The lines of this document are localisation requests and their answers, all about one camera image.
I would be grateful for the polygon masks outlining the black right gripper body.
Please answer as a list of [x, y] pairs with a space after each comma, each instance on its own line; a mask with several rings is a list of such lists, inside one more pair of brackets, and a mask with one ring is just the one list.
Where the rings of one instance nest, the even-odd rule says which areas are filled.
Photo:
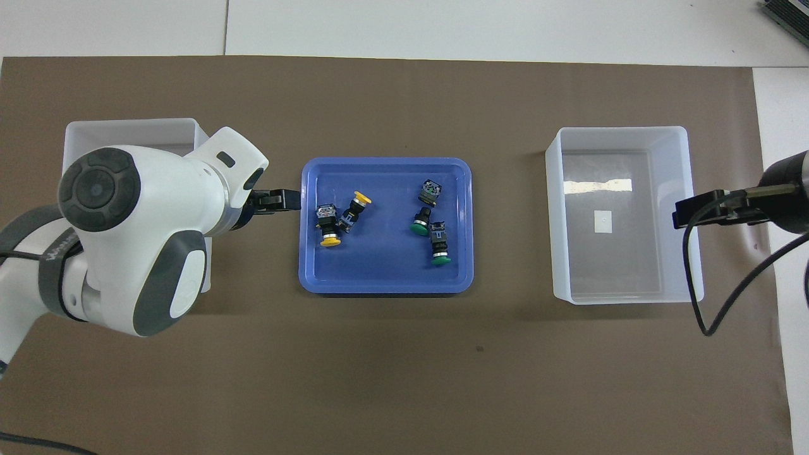
[[797, 190], [790, 194], [764, 198], [761, 210], [777, 227], [798, 235], [808, 231], [807, 169], [805, 151], [775, 162], [761, 176], [763, 186], [796, 185]]

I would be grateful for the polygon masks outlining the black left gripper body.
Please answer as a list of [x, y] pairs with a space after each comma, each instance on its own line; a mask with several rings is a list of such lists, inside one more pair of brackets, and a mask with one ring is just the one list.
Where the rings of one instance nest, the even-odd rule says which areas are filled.
[[265, 213], [262, 200], [266, 195], [266, 190], [252, 190], [241, 208], [239, 217], [231, 227], [232, 231], [245, 227], [256, 215], [263, 215], [263, 213]]

